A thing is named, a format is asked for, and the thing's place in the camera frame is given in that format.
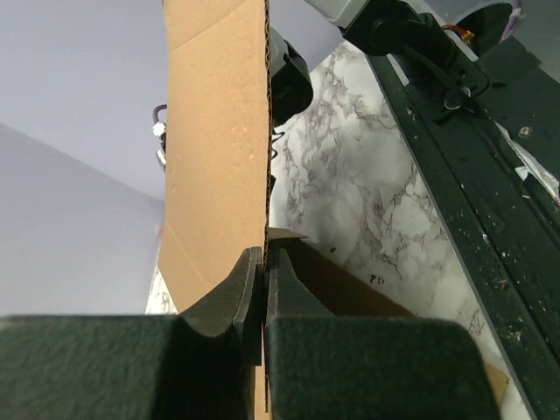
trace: screw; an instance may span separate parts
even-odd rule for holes
[[[532,127],[521,127],[519,133],[517,133],[517,136],[521,138],[527,138],[527,137],[531,137],[532,134],[533,134]]]

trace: bolt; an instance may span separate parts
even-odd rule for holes
[[[527,137],[531,137],[531,134],[533,134],[532,127],[521,127],[519,133],[517,133],[517,136],[521,138],[527,138]]]

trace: white marble countertop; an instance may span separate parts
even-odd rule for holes
[[[426,318],[464,326],[508,369],[361,52],[342,44],[312,74],[312,105],[276,143],[270,225],[307,235],[358,278]],[[175,308],[156,272],[147,313]],[[511,381],[505,420],[529,419]]]

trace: cardboard box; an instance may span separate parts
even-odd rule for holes
[[[266,250],[270,235],[276,246],[290,245],[298,274],[334,313],[411,316],[294,240],[297,234],[267,231],[271,127],[266,1],[164,0],[164,18],[169,93],[159,268],[177,309],[188,308],[224,279],[244,249]],[[341,295],[345,299],[335,299]],[[492,382],[501,398],[506,378],[495,369],[489,374],[497,378]],[[263,384],[263,370],[257,369],[257,420],[269,417]]]

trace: marble pattern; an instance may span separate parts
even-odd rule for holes
[[[342,44],[312,74],[315,98],[276,142],[270,224],[320,251],[418,316],[468,329],[507,372],[424,182],[363,55]],[[156,271],[147,313],[174,313]],[[513,383],[502,416],[528,419]]]

